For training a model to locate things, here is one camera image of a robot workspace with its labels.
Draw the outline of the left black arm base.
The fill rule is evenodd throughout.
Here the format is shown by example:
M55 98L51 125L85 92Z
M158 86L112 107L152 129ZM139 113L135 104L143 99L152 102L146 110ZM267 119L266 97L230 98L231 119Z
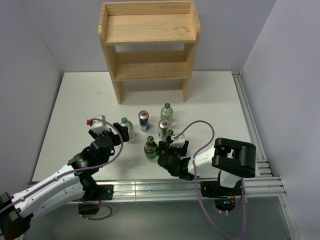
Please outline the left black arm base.
M92 196L85 195L78 203L78 213L82 216L96 215L104 201L111 201L114 195L112 184L97 185Z

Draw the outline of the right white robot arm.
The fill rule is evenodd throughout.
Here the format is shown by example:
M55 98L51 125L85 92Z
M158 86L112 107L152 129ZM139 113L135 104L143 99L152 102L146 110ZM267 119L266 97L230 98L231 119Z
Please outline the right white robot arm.
M252 143L219 137L214 146L195 157L186 157L188 145L184 139L160 141L158 165L186 181L218 169L216 189L222 195L229 194L241 178L256 176L256 146Z

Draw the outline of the silver Red Bull can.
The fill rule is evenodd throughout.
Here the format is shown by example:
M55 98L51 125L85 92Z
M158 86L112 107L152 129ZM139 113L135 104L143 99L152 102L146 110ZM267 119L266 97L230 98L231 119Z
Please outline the silver Red Bull can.
M158 123L158 138L163 141L166 137L169 122L166 119L161 119Z

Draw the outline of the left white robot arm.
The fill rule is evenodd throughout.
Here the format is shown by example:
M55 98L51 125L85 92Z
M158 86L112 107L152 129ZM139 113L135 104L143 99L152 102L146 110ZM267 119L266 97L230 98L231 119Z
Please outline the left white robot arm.
M129 141L126 126L99 118L87 120L93 142L61 169L32 187L18 193L0 195L0 235L15 240L30 228L32 219L73 201L88 201L98 195L93 178L119 155L116 146Z

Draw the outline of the green bottle red label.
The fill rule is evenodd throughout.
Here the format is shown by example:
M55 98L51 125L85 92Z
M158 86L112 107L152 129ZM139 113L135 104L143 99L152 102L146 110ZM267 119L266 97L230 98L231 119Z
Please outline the green bottle red label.
M147 159L152 160L158 157L158 145L154 140L154 137L149 135L144 144L144 154Z

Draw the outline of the green bottle yellow label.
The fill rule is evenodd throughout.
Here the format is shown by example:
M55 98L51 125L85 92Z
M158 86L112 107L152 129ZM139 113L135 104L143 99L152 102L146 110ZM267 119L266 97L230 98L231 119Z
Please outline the green bottle yellow label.
M163 140L163 143L166 146L169 146L173 142L173 140L172 140L173 135L174 135L174 131L172 129L168 129L166 132L166 135L164 137L164 140Z

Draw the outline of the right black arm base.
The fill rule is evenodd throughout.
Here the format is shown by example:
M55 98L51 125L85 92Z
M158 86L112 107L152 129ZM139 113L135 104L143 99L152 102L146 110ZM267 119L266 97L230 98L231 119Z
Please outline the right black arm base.
M218 181L202 181L200 183L201 196L214 199L214 206L219 213L228 214L236 209L238 203L236 197L242 195L241 180L233 188L220 186Z

